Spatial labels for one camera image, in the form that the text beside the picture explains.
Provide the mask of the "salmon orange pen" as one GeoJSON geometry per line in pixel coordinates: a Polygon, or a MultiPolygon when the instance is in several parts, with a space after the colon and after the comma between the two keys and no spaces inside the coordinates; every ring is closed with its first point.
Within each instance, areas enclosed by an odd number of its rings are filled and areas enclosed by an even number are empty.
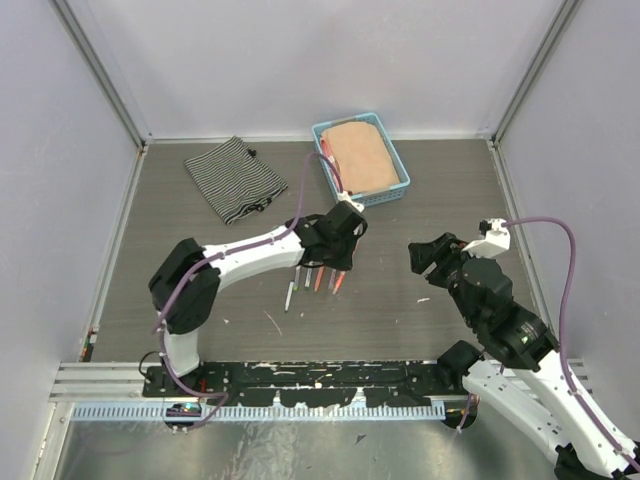
{"type": "Polygon", "coordinates": [[[324,271],[325,271],[325,267],[324,266],[318,268],[318,270],[317,270],[315,283],[314,283],[314,292],[318,292],[318,290],[321,287],[324,271]]]}

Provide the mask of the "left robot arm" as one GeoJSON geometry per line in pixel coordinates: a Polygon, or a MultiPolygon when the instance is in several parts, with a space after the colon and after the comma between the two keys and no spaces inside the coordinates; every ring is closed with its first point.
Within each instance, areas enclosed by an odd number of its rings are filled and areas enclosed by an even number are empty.
{"type": "Polygon", "coordinates": [[[340,201],[326,214],[300,215],[251,238],[221,245],[178,242],[149,281],[157,317],[152,332],[160,338],[161,367],[146,375],[165,381],[181,397],[201,383],[198,335],[216,296],[242,280],[284,268],[346,272],[368,223],[363,208],[340,201]]]}

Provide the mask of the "white pen blue end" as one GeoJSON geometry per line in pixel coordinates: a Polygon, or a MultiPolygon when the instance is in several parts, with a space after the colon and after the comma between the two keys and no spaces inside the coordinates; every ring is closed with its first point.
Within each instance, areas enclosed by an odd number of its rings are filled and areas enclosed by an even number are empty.
{"type": "Polygon", "coordinates": [[[290,305],[291,305],[291,300],[292,300],[292,295],[295,289],[295,282],[294,281],[290,281],[289,285],[288,285],[288,289],[287,289],[287,294],[285,297],[285,303],[284,303],[284,312],[287,313],[290,309],[290,305]]]}

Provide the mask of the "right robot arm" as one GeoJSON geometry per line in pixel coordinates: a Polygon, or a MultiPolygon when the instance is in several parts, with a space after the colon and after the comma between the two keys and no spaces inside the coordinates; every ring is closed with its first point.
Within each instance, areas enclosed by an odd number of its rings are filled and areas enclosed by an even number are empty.
{"type": "Polygon", "coordinates": [[[606,416],[545,322],[515,301],[495,260],[507,241],[445,233],[409,245],[411,270],[448,292],[478,346],[459,341],[437,360],[442,387],[492,405],[554,465],[559,479],[627,479],[639,444],[606,416]]]}

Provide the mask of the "white marker green end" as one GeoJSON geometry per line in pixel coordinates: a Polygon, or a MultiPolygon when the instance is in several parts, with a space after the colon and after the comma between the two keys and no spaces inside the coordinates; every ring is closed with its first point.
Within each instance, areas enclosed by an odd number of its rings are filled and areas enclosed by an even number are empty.
{"type": "Polygon", "coordinates": [[[309,290],[311,288],[311,279],[312,279],[312,269],[306,268],[305,279],[304,279],[305,290],[309,290]]]}

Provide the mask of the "orange highlighter pen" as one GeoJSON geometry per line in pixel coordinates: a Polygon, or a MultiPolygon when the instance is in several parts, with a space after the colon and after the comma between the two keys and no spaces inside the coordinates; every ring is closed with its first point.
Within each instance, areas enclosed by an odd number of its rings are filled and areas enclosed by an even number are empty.
{"type": "Polygon", "coordinates": [[[334,284],[334,288],[333,288],[333,295],[336,295],[343,283],[344,277],[345,277],[346,272],[342,271],[340,272],[340,274],[337,276],[336,282],[334,284]]]}

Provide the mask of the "white pen lime end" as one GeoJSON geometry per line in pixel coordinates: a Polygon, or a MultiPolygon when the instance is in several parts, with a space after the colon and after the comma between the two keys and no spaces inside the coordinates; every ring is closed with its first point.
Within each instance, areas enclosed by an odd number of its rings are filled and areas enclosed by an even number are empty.
{"type": "Polygon", "coordinates": [[[301,267],[297,266],[295,268],[295,274],[294,274],[294,284],[293,284],[293,290],[297,291],[298,287],[299,287],[299,281],[300,281],[300,273],[301,273],[301,267]]]}

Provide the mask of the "purple highlighter pen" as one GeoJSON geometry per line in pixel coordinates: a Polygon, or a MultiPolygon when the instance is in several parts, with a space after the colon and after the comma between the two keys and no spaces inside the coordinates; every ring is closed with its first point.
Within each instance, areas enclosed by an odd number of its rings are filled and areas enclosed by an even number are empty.
{"type": "Polygon", "coordinates": [[[332,269],[330,277],[329,277],[329,283],[328,283],[328,288],[329,289],[333,289],[334,288],[335,278],[336,278],[336,270],[332,269]]]}

